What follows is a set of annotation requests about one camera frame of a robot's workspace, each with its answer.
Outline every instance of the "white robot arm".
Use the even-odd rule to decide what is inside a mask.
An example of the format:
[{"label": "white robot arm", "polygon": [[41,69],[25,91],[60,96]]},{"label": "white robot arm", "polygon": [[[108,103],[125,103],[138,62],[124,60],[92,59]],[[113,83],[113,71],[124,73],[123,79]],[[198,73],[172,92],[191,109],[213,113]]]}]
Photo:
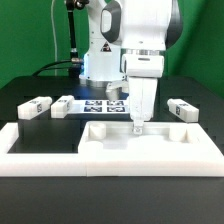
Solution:
[{"label": "white robot arm", "polygon": [[102,12],[104,37],[109,42],[121,40],[121,70],[127,76],[135,134],[142,134],[144,121],[153,117],[166,41],[179,38],[181,29],[177,31],[179,35],[174,32],[179,24],[177,0],[112,0]]}]

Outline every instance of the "printed pattern board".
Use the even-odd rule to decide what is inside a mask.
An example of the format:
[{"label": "printed pattern board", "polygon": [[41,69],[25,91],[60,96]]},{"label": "printed pattern board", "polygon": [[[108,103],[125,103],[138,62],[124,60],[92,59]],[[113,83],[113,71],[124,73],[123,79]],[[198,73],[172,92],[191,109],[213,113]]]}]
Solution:
[{"label": "printed pattern board", "polygon": [[77,113],[127,114],[129,113],[128,101],[75,100],[68,114]]}]

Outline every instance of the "black table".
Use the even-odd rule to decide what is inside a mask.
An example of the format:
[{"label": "black table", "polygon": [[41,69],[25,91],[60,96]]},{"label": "black table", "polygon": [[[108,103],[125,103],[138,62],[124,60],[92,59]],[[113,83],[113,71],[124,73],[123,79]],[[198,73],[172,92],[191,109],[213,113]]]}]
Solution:
[{"label": "black table", "polygon": [[[37,96],[51,96],[55,101],[62,95],[73,95],[76,99],[106,99],[104,89],[80,86],[75,79],[19,77],[0,90],[0,127],[6,122],[18,121],[16,107],[19,104]],[[180,122],[168,111],[170,98],[181,98],[200,109],[199,124],[223,152],[224,100],[191,78],[163,77],[158,84],[153,121]],[[19,121],[19,125],[20,131],[40,124],[40,130],[47,126],[52,130],[56,126],[70,132],[78,130],[75,140],[69,140],[68,135],[61,143],[75,153],[88,120],[130,119],[128,115],[69,115],[64,120],[57,120],[51,119],[46,112],[31,121]],[[223,178],[7,177],[0,178],[0,198],[0,223],[224,222]]]}]

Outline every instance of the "green backdrop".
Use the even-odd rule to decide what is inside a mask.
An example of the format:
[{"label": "green backdrop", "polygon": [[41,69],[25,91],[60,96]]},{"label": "green backdrop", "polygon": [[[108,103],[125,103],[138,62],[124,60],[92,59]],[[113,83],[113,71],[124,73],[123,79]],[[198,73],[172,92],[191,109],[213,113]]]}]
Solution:
[{"label": "green backdrop", "polygon": [[[51,0],[1,2],[0,88],[14,77],[31,75],[54,61],[51,3]],[[179,0],[179,3],[184,30],[167,51],[164,75],[194,77],[224,97],[224,1]],[[54,12],[58,58],[68,59],[70,44],[64,0],[55,0]],[[83,55],[88,49],[85,10],[75,12],[75,24],[78,49]]]}]

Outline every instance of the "white foam tray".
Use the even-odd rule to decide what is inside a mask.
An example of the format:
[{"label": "white foam tray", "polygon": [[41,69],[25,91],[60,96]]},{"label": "white foam tray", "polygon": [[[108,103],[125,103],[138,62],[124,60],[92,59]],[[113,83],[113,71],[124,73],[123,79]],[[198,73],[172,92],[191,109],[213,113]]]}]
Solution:
[{"label": "white foam tray", "polygon": [[6,124],[0,176],[224,176],[223,155],[198,124],[145,123],[135,136],[131,122],[103,122],[100,140],[92,125],[99,122],[86,124],[78,154],[7,154],[18,124]]}]

